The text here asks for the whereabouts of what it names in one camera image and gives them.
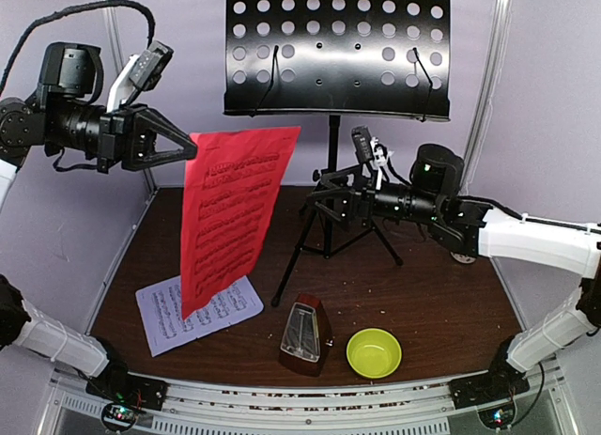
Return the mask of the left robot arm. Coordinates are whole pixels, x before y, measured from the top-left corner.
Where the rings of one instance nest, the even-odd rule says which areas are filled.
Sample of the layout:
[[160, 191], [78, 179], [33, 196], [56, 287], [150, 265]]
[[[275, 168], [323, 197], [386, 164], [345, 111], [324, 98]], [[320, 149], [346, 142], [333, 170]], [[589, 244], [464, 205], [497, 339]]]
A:
[[[82, 151], [80, 169], [103, 174], [118, 164], [127, 171], [192, 160], [192, 138], [159, 111], [137, 103], [152, 90], [173, 56], [153, 40], [131, 57], [118, 74], [105, 105], [100, 48], [55, 42], [45, 52], [35, 92], [25, 101], [1, 102], [1, 195], [8, 196], [30, 148], [42, 146], [61, 158], [66, 149]], [[115, 401], [129, 399], [135, 382], [117, 354], [97, 338], [50, 318], [26, 300], [7, 278], [1, 280], [1, 345], [20, 346], [73, 367]]]

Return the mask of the black perforated music stand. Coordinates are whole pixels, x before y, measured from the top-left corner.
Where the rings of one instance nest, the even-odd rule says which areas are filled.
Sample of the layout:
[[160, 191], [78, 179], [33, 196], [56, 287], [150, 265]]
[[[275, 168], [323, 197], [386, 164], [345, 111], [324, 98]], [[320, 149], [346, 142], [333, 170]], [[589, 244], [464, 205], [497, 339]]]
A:
[[[226, 0], [225, 10], [225, 113], [327, 115], [316, 184], [339, 170], [342, 116], [450, 115], [451, 0]], [[325, 219], [324, 257], [335, 226]]]

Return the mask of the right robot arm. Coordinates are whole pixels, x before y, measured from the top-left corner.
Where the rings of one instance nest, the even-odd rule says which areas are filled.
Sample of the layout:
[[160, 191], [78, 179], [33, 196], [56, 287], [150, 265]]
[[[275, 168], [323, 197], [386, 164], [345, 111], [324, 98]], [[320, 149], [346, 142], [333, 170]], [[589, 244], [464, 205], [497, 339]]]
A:
[[340, 226], [373, 217], [424, 225], [429, 237], [455, 256], [504, 257], [579, 275], [578, 287], [555, 310], [501, 348], [500, 363], [481, 381], [487, 397], [503, 397], [517, 374], [600, 326], [600, 227], [519, 214], [498, 202], [459, 192], [463, 160], [436, 144], [418, 148], [410, 182], [378, 181], [357, 165], [321, 176], [308, 205]]

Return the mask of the red sheet music paper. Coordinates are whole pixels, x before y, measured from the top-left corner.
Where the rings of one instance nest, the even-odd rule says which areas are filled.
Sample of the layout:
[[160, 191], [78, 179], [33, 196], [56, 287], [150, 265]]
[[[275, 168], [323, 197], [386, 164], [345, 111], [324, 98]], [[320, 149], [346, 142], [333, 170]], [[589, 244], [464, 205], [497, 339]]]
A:
[[205, 307], [261, 254], [300, 127], [195, 133], [180, 234], [181, 312]]

